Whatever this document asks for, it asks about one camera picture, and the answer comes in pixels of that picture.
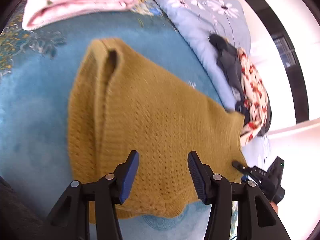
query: knit sweater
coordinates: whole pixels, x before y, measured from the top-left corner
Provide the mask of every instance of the knit sweater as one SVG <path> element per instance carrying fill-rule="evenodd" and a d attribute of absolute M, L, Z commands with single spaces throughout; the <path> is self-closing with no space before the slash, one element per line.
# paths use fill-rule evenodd
<path fill-rule="evenodd" d="M 239 143 L 243 116 L 227 113 L 120 39 L 91 43 L 68 114 L 74 179 L 96 181 L 125 162 L 131 150 L 140 154 L 130 196 L 116 206 L 119 218 L 174 217 L 197 201 L 187 165 L 192 150 L 230 181 L 241 176 L 231 162 L 245 163 Z"/>

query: black cloth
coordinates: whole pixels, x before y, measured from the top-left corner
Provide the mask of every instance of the black cloth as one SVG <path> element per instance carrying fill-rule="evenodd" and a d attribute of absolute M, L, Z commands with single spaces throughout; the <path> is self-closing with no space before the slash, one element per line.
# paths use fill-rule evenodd
<path fill-rule="evenodd" d="M 42 224 L 0 176 L 0 239 L 37 240 Z"/>
<path fill-rule="evenodd" d="M 248 122 L 250 122 L 249 110 L 244 106 L 243 102 L 241 102 L 241 101 L 236 102 L 236 111 L 244 115 L 243 126 L 245 126 Z"/>
<path fill-rule="evenodd" d="M 237 49 L 217 34 L 211 34 L 209 41 L 218 51 L 217 65 L 223 70 L 230 87 L 239 91 L 240 99 L 244 102 L 241 87 L 242 67 Z"/>
<path fill-rule="evenodd" d="M 272 118 L 272 111 L 271 111 L 271 105 L 270 105 L 270 100 L 269 100 L 269 95 L 268 95 L 268 106 L 267 106 L 267 120 L 266 120 L 266 125 L 262 126 L 259 133 L 257 136 L 264 136 L 271 125 L 271 118 Z"/>

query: white wall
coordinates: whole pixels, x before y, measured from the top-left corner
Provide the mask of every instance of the white wall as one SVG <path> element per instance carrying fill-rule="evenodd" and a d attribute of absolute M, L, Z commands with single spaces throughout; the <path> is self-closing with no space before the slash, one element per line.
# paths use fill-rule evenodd
<path fill-rule="evenodd" d="M 302 0 L 265 0 L 286 29 L 306 83 L 310 120 L 320 117 L 320 26 Z"/>
<path fill-rule="evenodd" d="M 269 133 L 272 155 L 284 159 L 279 218 L 291 240 L 306 240 L 320 219 L 319 139 L 320 119 Z"/>
<path fill-rule="evenodd" d="M 238 1 L 243 7 L 250 30 L 250 58 L 257 67 L 270 97 L 272 109 L 270 131 L 293 126 L 296 119 L 292 93 L 278 49 L 252 8 L 245 0 Z"/>

